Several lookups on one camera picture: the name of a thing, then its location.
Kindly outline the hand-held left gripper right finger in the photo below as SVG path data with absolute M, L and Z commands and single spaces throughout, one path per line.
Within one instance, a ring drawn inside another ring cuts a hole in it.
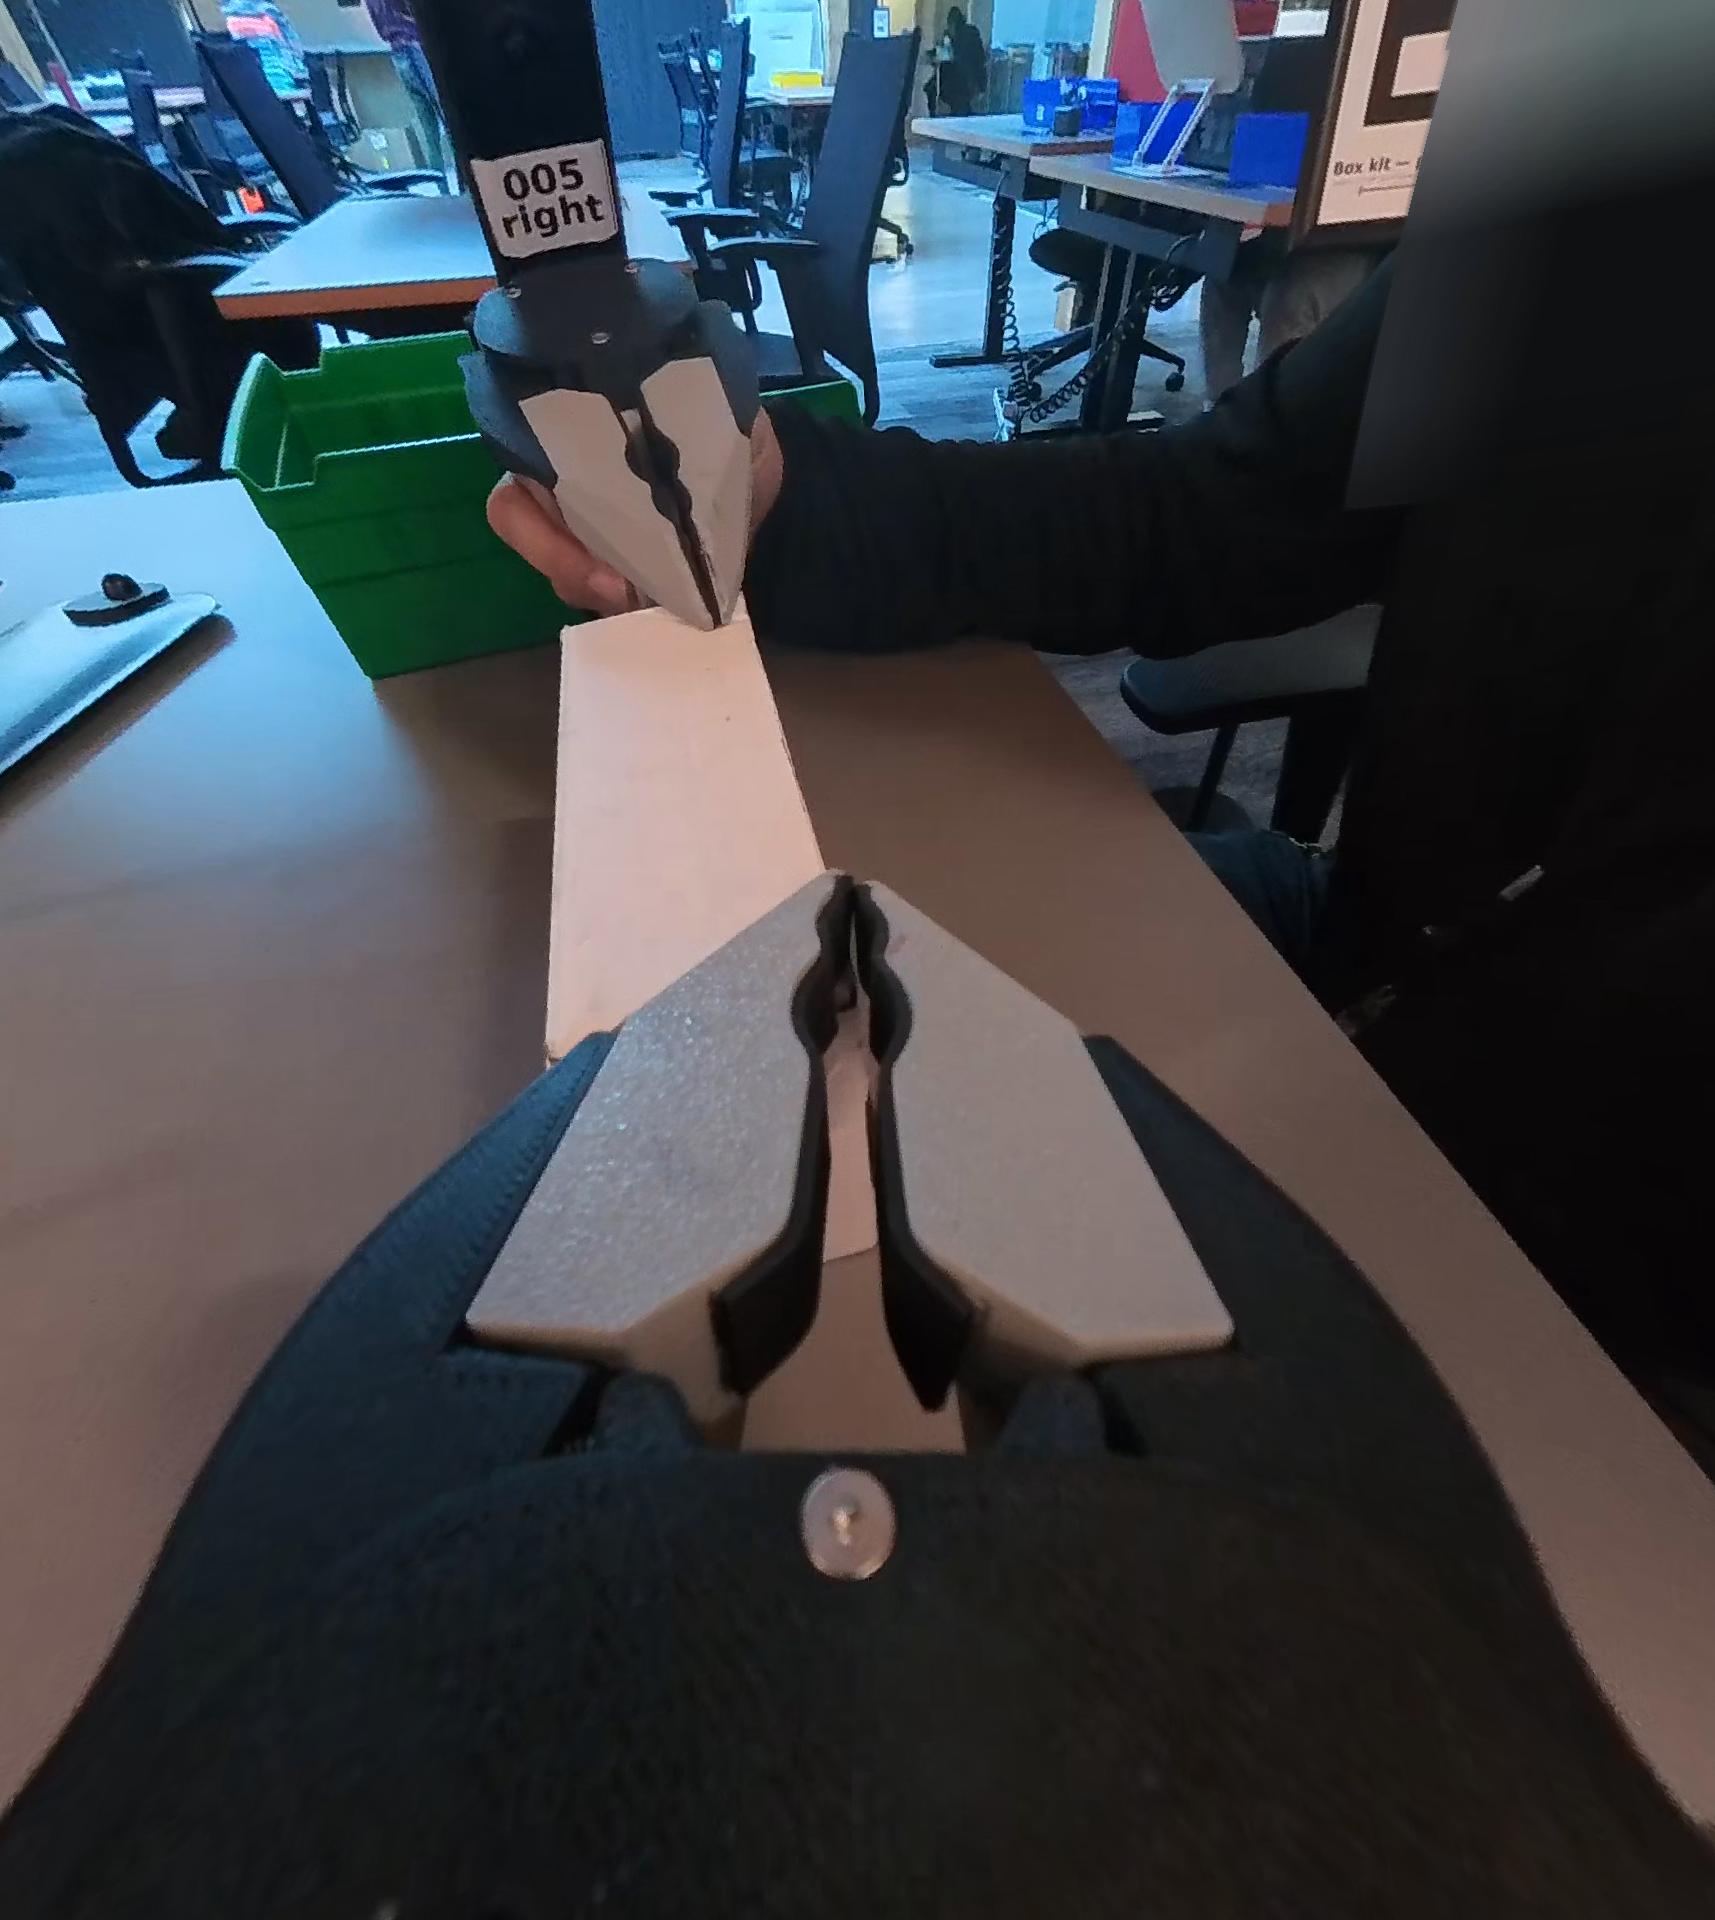
M 917 1402 L 1227 1347 L 1079 1027 L 889 885 L 851 905 L 883 1320 Z

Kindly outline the green plastic bin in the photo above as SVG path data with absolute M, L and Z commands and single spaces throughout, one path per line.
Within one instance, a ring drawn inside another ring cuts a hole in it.
M 370 679 L 548 646 L 566 605 L 486 520 L 500 465 L 472 416 L 466 329 L 250 358 L 222 465 Z

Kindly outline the person's right forearm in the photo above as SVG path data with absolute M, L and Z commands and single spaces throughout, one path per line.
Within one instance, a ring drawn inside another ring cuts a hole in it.
M 743 575 L 759 642 L 1173 659 L 1385 603 L 1403 512 L 1347 488 L 1393 274 L 1179 426 L 977 444 L 779 416 Z

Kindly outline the long wooden-top desk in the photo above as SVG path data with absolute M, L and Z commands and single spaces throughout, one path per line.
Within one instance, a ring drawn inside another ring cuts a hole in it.
M 991 197 L 981 342 L 937 351 L 931 363 L 943 371 L 1015 361 L 1005 314 L 1013 309 L 1015 217 L 1027 204 L 1055 199 L 1057 226 L 1103 247 L 1093 319 L 1063 338 L 1071 348 L 1095 348 L 1157 276 L 1223 279 L 1243 245 L 1265 232 L 1289 232 L 1293 220 L 1289 186 L 1237 186 L 1195 166 L 1161 172 L 1111 155 L 1093 133 L 1027 132 L 1013 113 L 917 116 L 909 136 L 933 150 L 941 178 Z

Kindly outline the grey metal tray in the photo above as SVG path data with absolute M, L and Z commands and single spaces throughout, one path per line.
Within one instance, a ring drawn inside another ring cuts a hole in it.
M 74 626 L 60 602 L 0 631 L 0 780 L 220 614 L 212 594 L 170 591 L 164 607 L 110 628 Z

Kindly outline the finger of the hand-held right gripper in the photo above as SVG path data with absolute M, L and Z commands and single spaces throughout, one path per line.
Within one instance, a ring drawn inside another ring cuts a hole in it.
M 751 537 L 751 430 L 737 423 L 723 375 L 705 355 L 665 361 L 643 377 L 640 397 L 645 423 L 669 447 L 699 602 L 709 626 L 721 628 L 737 612 Z
M 719 628 L 705 564 L 636 469 L 630 428 L 614 403 L 594 392 L 548 389 L 522 397 L 520 416 L 554 475 L 556 506 L 584 545 L 655 607 L 701 631 Z

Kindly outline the white cardboard mailer box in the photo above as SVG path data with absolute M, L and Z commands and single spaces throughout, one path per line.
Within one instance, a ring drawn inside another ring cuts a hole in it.
M 560 635 L 546 1058 L 614 1029 L 825 869 L 745 612 Z

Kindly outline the person's right hand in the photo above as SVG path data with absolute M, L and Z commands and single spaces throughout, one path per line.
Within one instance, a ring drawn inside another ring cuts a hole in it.
M 604 617 L 640 612 L 645 597 L 570 529 L 550 489 L 504 474 L 486 502 L 492 531 L 554 587 L 570 609 Z

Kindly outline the black framed sign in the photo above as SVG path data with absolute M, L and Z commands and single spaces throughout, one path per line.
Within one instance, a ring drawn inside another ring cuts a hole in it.
M 1293 247 L 1385 244 L 1409 211 L 1455 2 L 1327 7 L 1327 78 L 1295 188 Z

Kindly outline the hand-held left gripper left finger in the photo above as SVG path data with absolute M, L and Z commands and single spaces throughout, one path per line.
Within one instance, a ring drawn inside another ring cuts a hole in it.
M 622 1021 L 468 1307 L 476 1342 L 741 1424 L 821 1300 L 851 915 L 853 882 L 815 875 Z

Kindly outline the office chair with black jacket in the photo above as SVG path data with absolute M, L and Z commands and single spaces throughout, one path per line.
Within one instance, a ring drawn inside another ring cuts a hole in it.
M 0 256 L 54 324 L 118 474 L 138 488 L 222 474 L 256 358 L 284 371 L 320 361 L 314 319 L 220 311 L 246 232 L 68 107 L 0 111 Z

